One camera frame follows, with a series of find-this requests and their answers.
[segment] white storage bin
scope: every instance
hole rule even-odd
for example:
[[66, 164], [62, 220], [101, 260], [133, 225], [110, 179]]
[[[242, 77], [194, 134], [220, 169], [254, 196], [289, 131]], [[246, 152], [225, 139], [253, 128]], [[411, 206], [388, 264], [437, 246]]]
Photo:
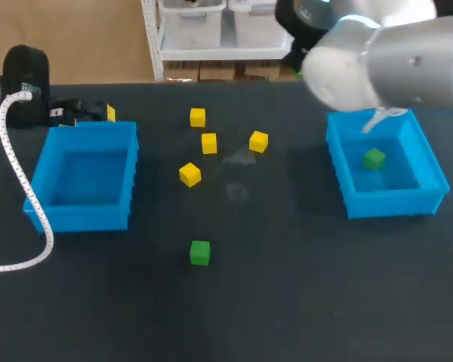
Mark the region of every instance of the white storage bin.
[[235, 14], [239, 48], [277, 48], [284, 44], [287, 32], [275, 18], [276, 0], [229, 0]]
[[227, 0], [159, 0], [159, 10], [166, 22], [168, 36], [177, 49], [211, 49], [220, 47], [221, 11]]

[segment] small block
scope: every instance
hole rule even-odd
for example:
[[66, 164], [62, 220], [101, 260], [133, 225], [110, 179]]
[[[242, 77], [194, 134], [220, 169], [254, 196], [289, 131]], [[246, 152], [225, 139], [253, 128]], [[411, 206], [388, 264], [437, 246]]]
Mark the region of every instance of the small block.
[[266, 133], [253, 132], [250, 137], [250, 150], [263, 153], [269, 144], [269, 135]]
[[201, 179], [201, 171], [191, 162], [180, 169], [180, 180], [183, 181], [183, 183], [188, 187], [196, 185], [201, 181]]
[[217, 153], [217, 134], [204, 133], [202, 134], [202, 148], [205, 155]]
[[204, 127], [206, 124], [206, 111], [203, 108], [191, 108], [191, 127]]
[[380, 170], [386, 162], [386, 155], [378, 149], [371, 149], [364, 155], [362, 164], [369, 170]]
[[190, 262], [192, 265], [209, 265], [210, 243], [194, 240], [190, 248]]
[[116, 122], [116, 110], [109, 104], [107, 105], [107, 121]]

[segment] metal shelf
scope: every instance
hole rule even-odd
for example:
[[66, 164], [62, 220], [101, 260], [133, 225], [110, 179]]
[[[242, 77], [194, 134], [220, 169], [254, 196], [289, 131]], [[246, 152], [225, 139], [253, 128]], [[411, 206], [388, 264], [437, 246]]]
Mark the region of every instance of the metal shelf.
[[215, 49], [181, 50], [162, 22], [159, 44], [163, 60], [274, 60], [282, 59], [290, 51], [292, 38], [287, 35], [284, 44], [277, 48], [238, 48], [233, 14], [224, 11], [221, 21], [221, 43]]
[[274, 60], [282, 59], [290, 51], [292, 37], [287, 35], [284, 44], [277, 48], [238, 48], [235, 24], [231, 11], [222, 16], [221, 43], [216, 49], [181, 50], [168, 34], [165, 22], [156, 27], [156, 0], [141, 0], [144, 26], [149, 42], [155, 80], [163, 81], [165, 60]]

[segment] yellow block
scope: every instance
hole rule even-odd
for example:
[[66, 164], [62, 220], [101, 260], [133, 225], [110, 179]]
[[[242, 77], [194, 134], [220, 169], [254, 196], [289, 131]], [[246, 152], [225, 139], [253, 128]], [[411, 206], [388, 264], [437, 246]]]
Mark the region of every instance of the yellow block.
[[116, 122], [116, 110], [109, 104], [107, 105], [107, 120], [109, 122]]
[[217, 153], [217, 134], [204, 133], [202, 134], [202, 148], [205, 155]]
[[191, 108], [191, 127], [204, 127], [206, 123], [206, 111], [203, 108]]
[[253, 132], [250, 137], [250, 149], [259, 153], [263, 153], [269, 144], [269, 135], [266, 133]]
[[188, 187], [194, 186], [202, 179], [202, 173], [199, 168], [191, 162], [180, 169], [180, 180]]

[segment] blue plastic bin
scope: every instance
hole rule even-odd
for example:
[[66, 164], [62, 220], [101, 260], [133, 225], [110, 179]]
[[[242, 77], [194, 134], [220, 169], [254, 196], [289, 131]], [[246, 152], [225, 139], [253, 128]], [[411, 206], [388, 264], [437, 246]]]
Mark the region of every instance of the blue plastic bin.
[[[126, 230], [138, 149], [134, 122], [51, 128], [32, 187], [52, 230]], [[43, 232], [28, 198], [23, 211]]]
[[[348, 217], [435, 214], [449, 185], [413, 111], [362, 133], [374, 112], [328, 115], [327, 144]], [[362, 164], [373, 148], [387, 155], [378, 171]]]

